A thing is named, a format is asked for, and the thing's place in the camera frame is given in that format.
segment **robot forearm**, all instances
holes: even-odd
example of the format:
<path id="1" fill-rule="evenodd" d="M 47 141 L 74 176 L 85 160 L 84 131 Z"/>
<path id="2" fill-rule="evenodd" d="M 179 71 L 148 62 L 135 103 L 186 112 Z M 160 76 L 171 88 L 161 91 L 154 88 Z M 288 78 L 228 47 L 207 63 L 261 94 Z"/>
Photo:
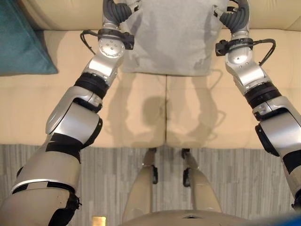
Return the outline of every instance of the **robot forearm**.
<path id="1" fill-rule="evenodd" d="M 280 156 L 285 176 L 295 197 L 294 208 L 301 207 L 301 115 L 282 96 L 261 68 L 275 49 L 275 41 L 249 38 L 249 6 L 247 0 L 238 0 L 238 8 L 228 8 L 225 13 L 214 6 L 214 15 L 231 30 L 231 41 L 216 44 L 217 56 L 225 56 L 226 69 L 252 107 L 260 122 L 256 133 L 264 149 Z M 253 61 L 253 45 L 272 42 L 273 47 L 258 64 Z"/>
<path id="2" fill-rule="evenodd" d="M 97 112 L 125 50 L 134 44 L 134 37 L 121 33 L 119 24 L 139 9 L 139 2 L 128 6 L 103 1 L 98 50 L 51 113 L 45 143 L 19 170 L 11 194 L 0 208 L 2 226 L 64 226 L 79 208 L 75 195 L 79 152 L 92 144 L 101 130 Z"/>

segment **black bracket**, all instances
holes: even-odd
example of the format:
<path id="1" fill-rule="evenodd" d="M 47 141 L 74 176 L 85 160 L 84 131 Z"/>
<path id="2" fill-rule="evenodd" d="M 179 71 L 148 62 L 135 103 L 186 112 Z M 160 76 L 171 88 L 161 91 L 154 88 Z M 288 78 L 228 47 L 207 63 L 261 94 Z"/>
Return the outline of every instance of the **black bracket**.
<path id="1" fill-rule="evenodd" d="M 231 51 L 231 47 L 234 45 L 242 44 L 253 49 L 253 39 L 251 38 L 243 38 L 243 39 L 235 39 L 231 41 L 220 40 L 219 43 L 215 44 L 215 54 L 220 57 L 224 56 Z"/>
<path id="2" fill-rule="evenodd" d="M 128 32 L 122 33 L 117 30 L 102 28 L 98 31 L 98 34 L 100 35 L 98 36 L 98 40 L 100 38 L 119 40 L 123 42 L 126 49 L 132 50 L 134 48 L 134 36 Z"/>

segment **seam on cushion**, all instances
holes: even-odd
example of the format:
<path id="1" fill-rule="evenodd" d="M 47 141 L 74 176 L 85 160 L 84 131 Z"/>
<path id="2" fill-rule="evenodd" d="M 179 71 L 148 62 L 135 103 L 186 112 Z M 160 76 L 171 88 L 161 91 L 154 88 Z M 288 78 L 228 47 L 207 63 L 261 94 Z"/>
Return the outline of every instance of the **seam on cushion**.
<path id="1" fill-rule="evenodd" d="M 16 13 L 15 16 L 16 16 L 16 18 L 17 18 L 19 24 L 21 25 L 21 27 L 25 30 L 25 33 L 26 33 L 26 35 L 29 37 L 29 40 L 30 40 L 31 44 L 34 46 L 34 48 L 37 50 L 37 52 L 41 55 L 41 57 L 43 58 L 43 60 L 44 60 L 47 64 L 49 64 L 49 62 L 48 62 L 48 60 L 46 59 L 44 53 L 42 52 L 41 49 L 39 49 L 39 48 L 36 46 L 36 43 L 35 43 L 35 41 L 34 41 L 34 38 L 31 37 L 30 34 L 29 34 L 29 32 L 27 31 L 26 26 L 25 26 L 25 24 L 24 24 L 24 22 L 22 21 L 22 18 L 21 18 L 21 17 L 23 16 L 23 14 L 22 14 L 23 12 L 21 11 L 21 9 L 18 8 L 17 5 L 10 5 L 10 4 L 8 4 L 8 5 L 11 6 L 11 7 L 13 8 L 14 13 Z"/>
<path id="2" fill-rule="evenodd" d="M 165 75 L 165 133 L 164 144 L 167 143 L 167 74 Z"/>

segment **gold object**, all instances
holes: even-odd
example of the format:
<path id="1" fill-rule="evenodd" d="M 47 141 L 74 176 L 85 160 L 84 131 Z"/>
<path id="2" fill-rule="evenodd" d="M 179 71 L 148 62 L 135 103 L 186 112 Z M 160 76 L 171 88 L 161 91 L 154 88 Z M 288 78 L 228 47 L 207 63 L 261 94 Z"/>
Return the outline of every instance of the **gold object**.
<path id="1" fill-rule="evenodd" d="M 92 226 L 105 226 L 106 217 L 92 217 Z"/>

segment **cream couch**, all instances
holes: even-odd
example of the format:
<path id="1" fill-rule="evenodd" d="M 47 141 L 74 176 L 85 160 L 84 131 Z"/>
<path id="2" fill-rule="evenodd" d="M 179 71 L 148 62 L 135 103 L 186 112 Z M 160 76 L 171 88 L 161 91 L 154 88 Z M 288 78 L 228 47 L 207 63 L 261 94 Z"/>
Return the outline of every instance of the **cream couch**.
<path id="1" fill-rule="evenodd" d="M 301 112 L 301 1 L 249 0 L 250 34 L 274 38 L 277 47 L 263 65 L 280 92 Z M 46 120 L 92 57 L 79 38 L 98 30 L 101 0 L 20 0 L 31 25 L 40 32 L 59 70 L 54 75 L 0 77 L 0 143 L 40 145 Z M 230 39 L 222 29 L 219 40 Z M 96 38 L 87 38 L 93 48 Z M 254 47 L 258 62 L 269 44 Z M 94 146 L 262 148 L 252 109 L 213 53 L 207 77 L 122 73 L 99 112 L 103 129 Z"/>

